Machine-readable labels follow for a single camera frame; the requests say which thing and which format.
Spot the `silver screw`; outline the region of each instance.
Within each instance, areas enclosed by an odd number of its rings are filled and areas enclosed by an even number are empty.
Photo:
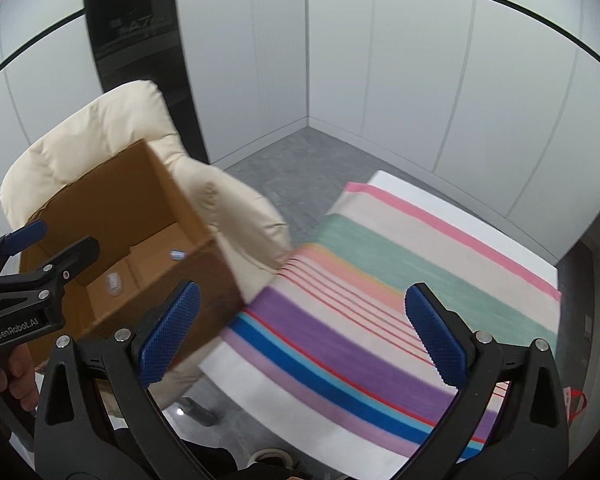
[[[128,328],[121,328],[120,330],[116,330],[116,333],[113,335],[113,337],[116,339],[116,341],[120,341],[122,343],[131,337],[131,330]]]
[[[56,339],[56,346],[58,348],[64,348],[71,342],[71,338],[67,335],[61,335],[58,339]]]
[[[475,340],[478,343],[487,344],[493,341],[493,336],[489,332],[485,332],[484,330],[478,330],[475,333]]]
[[[544,339],[536,339],[536,348],[541,352],[546,352],[549,349],[549,343]]]

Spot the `open cardboard box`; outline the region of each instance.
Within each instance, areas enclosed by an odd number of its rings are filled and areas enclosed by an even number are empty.
[[[180,280],[198,284],[202,304],[172,366],[215,337],[243,306],[215,238],[143,140],[64,187],[30,220],[36,219],[46,222],[48,234],[22,253],[20,272],[83,236],[100,243],[98,260],[65,287],[65,327],[29,343],[37,365],[61,334],[108,338],[132,328]],[[186,256],[174,261],[171,250]],[[113,271],[122,280],[118,296],[107,289]]]

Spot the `blue textured pad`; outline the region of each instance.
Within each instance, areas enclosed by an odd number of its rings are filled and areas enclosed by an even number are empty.
[[[417,286],[407,289],[404,308],[442,380],[462,388],[468,378],[464,350]]]
[[[5,256],[15,256],[27,247],[42,240],[45,235],[45,221],[36,220],[7,235],[2,245],[2,252]]]
[[[200,311],[200,289],[191,282],[157,323],[139,352],[138,379],[143,388],[160,381]]]

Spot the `green stripe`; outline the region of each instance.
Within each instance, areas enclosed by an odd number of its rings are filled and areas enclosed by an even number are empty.
[[[551,330],[349,218],[339,214],[327,216],[313,241],[398,290],[406,290],[413,283],[426,283],[471,330],[486,330],[501,343],[521,346],[542,337],[555,350],[556,334]]]

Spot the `chair leg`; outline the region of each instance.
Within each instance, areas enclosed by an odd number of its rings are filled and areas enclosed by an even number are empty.
[[[176,400],[176,405],[184,412],[185,415],[189,415],[197,423],[209,428],[218,422],[218,416],[200,406],[195,400],[189,397],[180,397]]]

